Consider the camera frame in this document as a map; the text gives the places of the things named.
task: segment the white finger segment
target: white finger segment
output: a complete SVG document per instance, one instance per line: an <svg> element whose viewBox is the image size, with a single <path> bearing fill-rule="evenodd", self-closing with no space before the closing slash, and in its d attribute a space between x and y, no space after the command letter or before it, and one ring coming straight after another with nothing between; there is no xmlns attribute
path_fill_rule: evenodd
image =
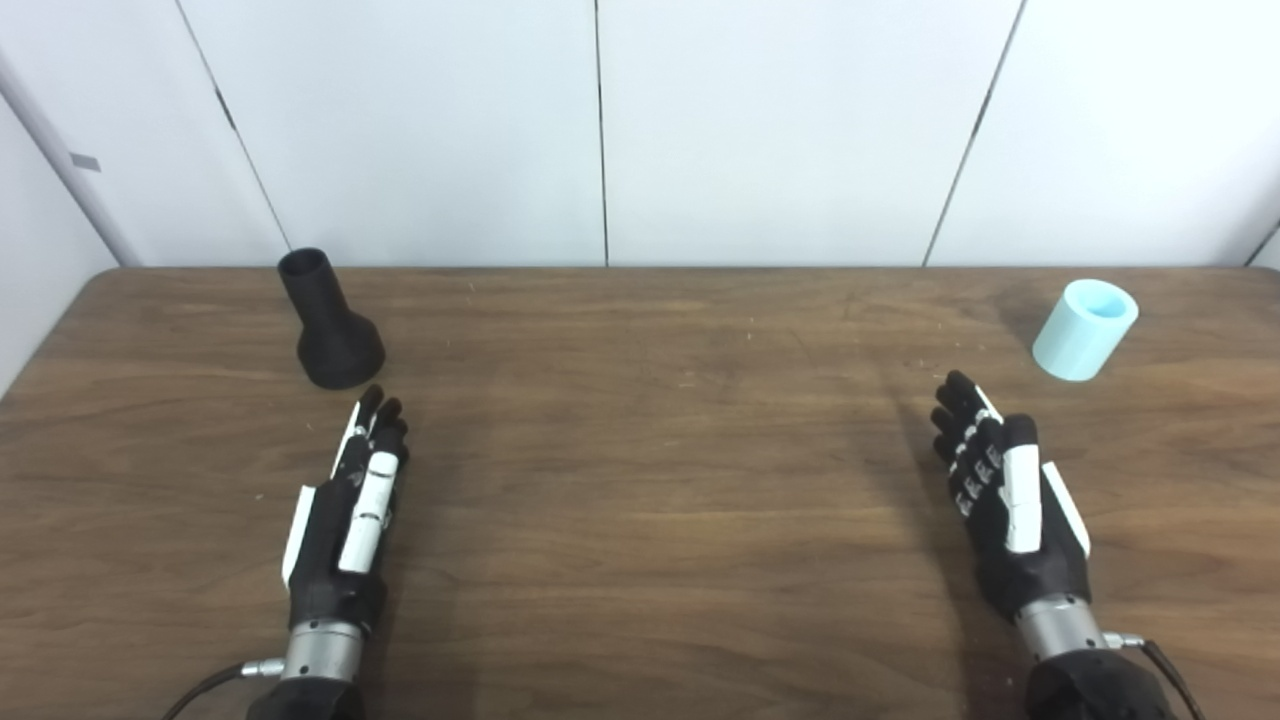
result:
<svg viewBox="0 0 1280 720"><path fill-rule="evenodd" d="M1053 491L1053 496L1057 497L1057 503L1062 506L1062 514L1066 515L1066 524L1071 527L1071 533L1075 534L1076 542L1084 550L1084 556L1089 556L1091 542L1089 542L1089 529L1084 527L1084 518L1080 518L1079 509L1075 507L1075 500L1071 498L1070 491L1066 489L1066 483L1062 482L1062 475L1057 471L1057 465L1053 462L1044 464L1044 479L1048 480L1048 489Z"/></svg>
<svg viewBox="0 0 1280 720"><path fill-rule="evenodd" d="M298 564L298 551L302 550L302 536L307 534L307 520L311 519L311 503L315 497L316 488L311 486L302 486L298 491L298 503L293 507L293 524L289 525L289 539L284 542L284 561L280 564L280 578L285 588L289 587L293 566Z"/></svg>
<svg viewBox="0 0 1280 720"><path fill-rule="evenodd" d="M1036 552L1041 547L1043 512L1039 497L1039 446L1019 445L1005 451L1005 484L1000 497L1009 509L1009 552Z"/></svg>
<svg viewBox="0 0 1280 720"><path fill-rule="evenodd" d="M388 507L396 488L399 459L393 452L375 452L360 487L360 498L351 510L351 527L338 557L338 569L346 573L369 573L378 552L378 541L389 520Z"/></svg>

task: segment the white wall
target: white wall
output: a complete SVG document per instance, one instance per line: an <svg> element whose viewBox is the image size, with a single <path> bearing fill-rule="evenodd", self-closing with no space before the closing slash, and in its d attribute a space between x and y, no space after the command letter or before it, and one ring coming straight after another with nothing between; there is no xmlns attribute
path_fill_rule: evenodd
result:
<svg viewBox="0 0 1280 720"><path fill-rule="evenodd" d="M602 0L609 259L918 265L1018 0Z"/></svg>
<svg viewBox="0 0 1280 720"><path fill-rule="evenodd" d="M1028 3L931 265L1239 265L1280 219L1280 3Z"/></svg>
<svg viewBox="0 0 1280 720"><path fill-rule="evenodd" d="M294 246L602 265L593 0L183 0Z"/></svg>
<svg viewBox="0 0 1280 720"><path fill-rule="evenodd" d="M0 0L0 64L79 170L131 258L250 265L287 251L178 6L155 0Z"/></svg>
<svg viewBox="0 0 1280 720"><path fill-rule="evenodd" d="M3 395L84 281L115 261L3 99L0 159Z"/></svg>
<svg viewBox="0 0 1280 720"><path fill-rule="evenodd" d="M1258 256L1253 259L1251 265L1258 268L1271 268L1272 270L1280 270L1280 229L1277 229L1271 240L1267 241L1266 247L1258 252Z"/></svg>

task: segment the light blue cylinder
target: light blue cylinder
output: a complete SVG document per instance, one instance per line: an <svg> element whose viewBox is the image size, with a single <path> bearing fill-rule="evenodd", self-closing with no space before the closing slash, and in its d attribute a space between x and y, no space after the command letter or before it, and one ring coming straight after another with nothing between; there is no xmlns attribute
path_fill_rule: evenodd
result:
<svg viewBox="0 0 1280 720"><path fill-rule="evenodd" d="M1138 319L1138 302L1102 281L1074 281L1041 328L1032 355L1044 372L1064 380L1093 379Z"/></svg>

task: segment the light blue cup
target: light blue cup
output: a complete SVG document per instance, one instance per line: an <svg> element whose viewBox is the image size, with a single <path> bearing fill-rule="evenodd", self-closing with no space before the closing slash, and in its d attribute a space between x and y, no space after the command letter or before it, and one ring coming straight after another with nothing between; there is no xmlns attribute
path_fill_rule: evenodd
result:
<svg viewBox="0 0 1280 720"><path fill-rule="evenodd" d="M1032 355L1055 378L1093 379L1137 319L1138 304L1128 292L1108 282L1074 281L1044 322Z"/></svg>

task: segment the black vase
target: black vase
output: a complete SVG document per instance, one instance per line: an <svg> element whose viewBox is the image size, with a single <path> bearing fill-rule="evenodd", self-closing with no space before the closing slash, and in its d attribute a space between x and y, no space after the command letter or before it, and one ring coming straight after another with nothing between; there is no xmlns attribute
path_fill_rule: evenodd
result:
<svg viewBox="0 0 1280 720"><path fill-rule="evenodd" d="M276 265L302 319L298 361L325 389L356 387L381 369L387 352L378 328L347 306L329 258L315 247L294 250Z"/></svg>

